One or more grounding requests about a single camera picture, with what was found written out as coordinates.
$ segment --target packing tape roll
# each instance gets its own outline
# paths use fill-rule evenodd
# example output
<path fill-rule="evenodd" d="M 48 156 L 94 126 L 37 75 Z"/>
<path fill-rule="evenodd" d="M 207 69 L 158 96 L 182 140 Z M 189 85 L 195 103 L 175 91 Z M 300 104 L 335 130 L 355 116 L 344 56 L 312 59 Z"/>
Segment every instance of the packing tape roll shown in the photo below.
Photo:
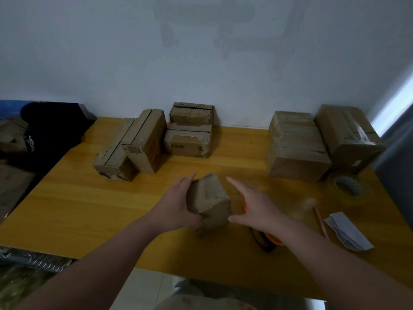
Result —
<path fill-rule="evenodd" d="M 363 179 L 348 172 L 335 171 L 327 177 L 327 192 L 344 207 L 369 202 L 372 190 Z"/>

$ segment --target floor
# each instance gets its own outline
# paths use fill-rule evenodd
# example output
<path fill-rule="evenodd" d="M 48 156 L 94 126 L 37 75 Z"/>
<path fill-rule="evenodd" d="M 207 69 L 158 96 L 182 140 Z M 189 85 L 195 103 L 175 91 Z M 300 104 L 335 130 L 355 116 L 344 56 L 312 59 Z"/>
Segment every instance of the floor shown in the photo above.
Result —
<path fill-rule="evenodd" d="M 113 303 L 111 310 L 152 310 L 172 293 L 172 275 L 134 269 Z M 292 302 L 287 303 L 291 305 L 291 307 L 288 306 L 289 310 L 325 310 L 324 302 L 320 300 L 305 299 L 300 303 L 301 306 L 298 309 L 298 307 L 293 306 L 297 298 L 291 299 Z"/>

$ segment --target right hand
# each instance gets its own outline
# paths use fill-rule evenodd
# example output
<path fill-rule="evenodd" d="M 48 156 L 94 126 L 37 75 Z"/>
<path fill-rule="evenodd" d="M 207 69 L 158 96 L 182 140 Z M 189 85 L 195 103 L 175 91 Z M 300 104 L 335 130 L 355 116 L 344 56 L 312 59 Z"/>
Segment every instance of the right hand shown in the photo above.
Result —
<path fill-rule="evenodd" d="M 242 193 L 247 203 L 246 214 L 232 215 L 228 220 L 271 234 L 277 221 L 284 217 L 282 211 L 271 202 L 265 192 L 231 177 L 227 177 L 227 180 Z"/>

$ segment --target yellow wooden tabletop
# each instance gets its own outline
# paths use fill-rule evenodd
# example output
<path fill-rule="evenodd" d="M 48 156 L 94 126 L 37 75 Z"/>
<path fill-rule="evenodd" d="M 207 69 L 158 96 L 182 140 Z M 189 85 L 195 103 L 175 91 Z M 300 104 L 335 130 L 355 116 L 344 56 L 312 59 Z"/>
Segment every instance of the yellow wooden tabletop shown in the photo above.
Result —
<path fill-rule="evenodd" d="M 99 118 L 84 141 L 71 149 L 0 226 L 0 244 L 81 258 L 128 223 L 144 215 L 180 176 L 217 173 L 242 213 L 242 196 L 225 180 L 232 176 L 268 192 L 287 213 L 319 231 L 309 199 L 323 218 L 341 211 L 356 224 L 375 249 L 356 255 L 413 288 L 413 235 L 371 170 L 361 174 L 370 196 L 347 209 L 327 182 L 307 183 L 268 178 L 264 156 L 268 131 L 214 127 L 209 159 L 164 156 L 155 174 L 138 174 L 131 183 L 105 180 L 92 166 L 110 142 L 121 119 Z M 339 244 L 329 229 L 331 239 Z M 136 265 L 139 268 L 322 298 L 320 289 L 287 248 L 266 253 L 244 226 L 228 224 L 211 234 L 190 229 L 156 238 Z"/>

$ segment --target white paper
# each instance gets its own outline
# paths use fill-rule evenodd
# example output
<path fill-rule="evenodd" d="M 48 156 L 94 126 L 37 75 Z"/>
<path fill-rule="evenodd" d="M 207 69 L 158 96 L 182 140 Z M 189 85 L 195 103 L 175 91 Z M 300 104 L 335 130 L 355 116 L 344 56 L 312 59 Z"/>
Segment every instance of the white paper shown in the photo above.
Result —
<path fill-rule="evenodd" d="M 363 251 L 374 248 L 343 212 L 330 214 L 330 217 L 324 221 L 334 230 L 338 239 L 348 249 Z"/>

